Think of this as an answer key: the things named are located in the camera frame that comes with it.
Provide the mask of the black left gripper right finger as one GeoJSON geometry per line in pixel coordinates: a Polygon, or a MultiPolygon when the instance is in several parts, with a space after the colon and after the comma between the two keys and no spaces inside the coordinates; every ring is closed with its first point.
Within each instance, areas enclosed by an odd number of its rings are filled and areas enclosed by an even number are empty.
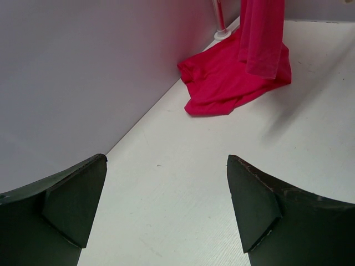
{"type": "Polygon", "coordinates": [[[354,204],[302,190],[235,155],[227,180],[251,265],[354,264],[354,204]]]}

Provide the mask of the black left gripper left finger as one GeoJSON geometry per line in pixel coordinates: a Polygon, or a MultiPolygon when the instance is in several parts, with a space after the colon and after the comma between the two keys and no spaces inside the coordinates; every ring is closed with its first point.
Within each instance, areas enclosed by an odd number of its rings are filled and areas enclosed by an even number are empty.
{"type": "Polygon", "coordinates": [[[106,174],[107,157],[96,154],[1,193],[1,265],[77,265],[106,174]]]}

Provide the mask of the red t shirt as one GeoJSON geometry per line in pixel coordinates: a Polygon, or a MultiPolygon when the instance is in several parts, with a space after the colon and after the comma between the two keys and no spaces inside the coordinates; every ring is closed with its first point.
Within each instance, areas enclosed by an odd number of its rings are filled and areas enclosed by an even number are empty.
{"type": "Polygon", "coordinates": [[[241,1],[236,32],[177,67],[191,116],[228,115],[292,80],[283,43],[285,1],[241,1]]]}

